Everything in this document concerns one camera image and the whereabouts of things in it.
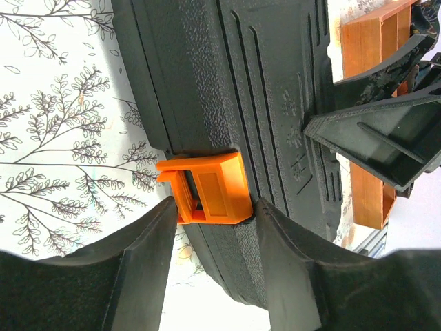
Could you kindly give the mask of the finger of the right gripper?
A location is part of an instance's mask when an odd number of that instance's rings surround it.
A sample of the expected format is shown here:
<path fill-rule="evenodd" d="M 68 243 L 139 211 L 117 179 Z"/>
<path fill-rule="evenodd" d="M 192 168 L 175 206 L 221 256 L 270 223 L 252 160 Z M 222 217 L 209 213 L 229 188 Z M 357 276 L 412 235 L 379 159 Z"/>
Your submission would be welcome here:
<path fill-rule="evenodd" d="M 436 112 L 438 110 L 437 101 L 411 105 L 411 102 L 420 100 L 415 98 L 412 93 L 404 95 L 402 99 L 392 96 L 392 93 L 407 78 L 433 43 L 432 37 L 423 34 L 414 35 L 390 58 L 379 65 L 335 83 L 336 112 L 352 110 L 392 112 L 397 109 L 403 109 L 405 112 L 415 110 Z"/>
<path fill-rule="evenodd" d="M 332 112 L 311 119 L 304 133 L 357 166 L 405 191 L 440 165 L 440 96 L 412 93 L 410 104 L 438 102 L 438 110 Z"/>

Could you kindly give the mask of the black plastic tool case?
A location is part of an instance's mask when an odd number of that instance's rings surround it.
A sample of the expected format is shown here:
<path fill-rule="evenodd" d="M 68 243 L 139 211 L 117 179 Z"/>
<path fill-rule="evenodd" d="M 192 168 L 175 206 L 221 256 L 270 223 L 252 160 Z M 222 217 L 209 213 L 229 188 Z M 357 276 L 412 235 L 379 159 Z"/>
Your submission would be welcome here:
<path fill-rule="evenodd" d="M 340 164 L 303 134 L 334 107 L 326 1 L 113 1 L 150 145 L 167 157 L 238 151 L 253 201 L 333 241 Z"/>

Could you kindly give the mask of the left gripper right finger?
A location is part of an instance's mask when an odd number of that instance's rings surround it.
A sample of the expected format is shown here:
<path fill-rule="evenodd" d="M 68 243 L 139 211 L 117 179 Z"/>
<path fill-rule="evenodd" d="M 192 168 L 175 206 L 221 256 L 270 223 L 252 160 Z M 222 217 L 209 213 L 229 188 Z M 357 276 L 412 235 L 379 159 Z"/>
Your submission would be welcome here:
<path fill-rule="evenodd" d="M 272 330 L 439 330 L 440 252 L 374 259 L 259 199 L 256 225 Z"/>

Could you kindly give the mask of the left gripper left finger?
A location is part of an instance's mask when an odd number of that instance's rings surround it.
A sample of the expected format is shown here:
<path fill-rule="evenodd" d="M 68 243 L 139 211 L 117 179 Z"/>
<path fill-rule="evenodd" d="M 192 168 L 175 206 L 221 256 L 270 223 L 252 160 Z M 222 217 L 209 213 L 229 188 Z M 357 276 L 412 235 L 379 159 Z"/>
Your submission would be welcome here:
<path fill-rule="evenodd" d="M 166 198 L 64 257 L 1 253 L 2 330 L 157 330 L 176 231 Z"/>

